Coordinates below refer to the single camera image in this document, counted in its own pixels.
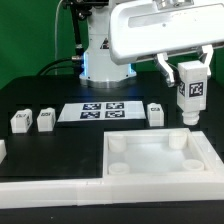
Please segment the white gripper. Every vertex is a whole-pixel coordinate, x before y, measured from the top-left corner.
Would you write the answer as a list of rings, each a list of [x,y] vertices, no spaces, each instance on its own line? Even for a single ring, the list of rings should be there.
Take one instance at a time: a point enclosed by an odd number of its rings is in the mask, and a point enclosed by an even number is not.
[[[192,53],[201,47],[200,59],[211,77],[213,47],[224,45],[224,0],[193,0],[191,5],[160,9],[154,0],[117,5],[109,25],[110,55],[114,63],[151,60],[168,87],[178,84],[168,55]]]

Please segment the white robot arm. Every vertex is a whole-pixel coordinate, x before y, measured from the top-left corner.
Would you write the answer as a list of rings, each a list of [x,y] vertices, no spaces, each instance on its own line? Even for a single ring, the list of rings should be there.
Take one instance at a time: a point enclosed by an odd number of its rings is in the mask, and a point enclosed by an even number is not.
[[[153,60],[172,87],[173,56],[197,53],[209,65],[224,47],[224,0],[109,0],[88,19],[89,46],[81,80],[116,87],[135,76],[133,63]]]

